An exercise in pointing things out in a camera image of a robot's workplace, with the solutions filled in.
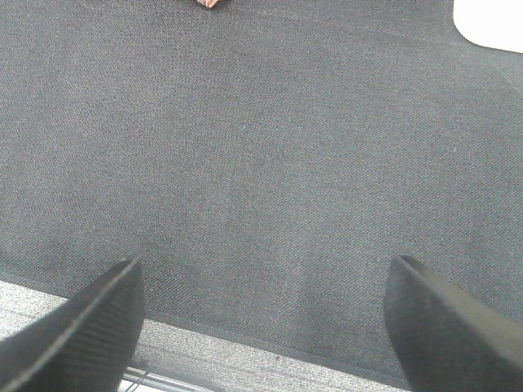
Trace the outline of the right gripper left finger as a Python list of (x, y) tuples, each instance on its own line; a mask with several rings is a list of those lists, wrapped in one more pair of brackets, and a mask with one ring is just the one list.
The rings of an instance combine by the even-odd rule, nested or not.
[(3, 391), (116, 391), (145, 319), (141, 264), (124, 260), (1, 343)]

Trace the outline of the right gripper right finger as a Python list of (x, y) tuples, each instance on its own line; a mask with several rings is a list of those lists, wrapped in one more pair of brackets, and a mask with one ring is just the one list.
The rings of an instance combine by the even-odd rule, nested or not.
[(411, 256), (394, 256), (384, 321), (414, 391), (520, 391), (522, 326)]

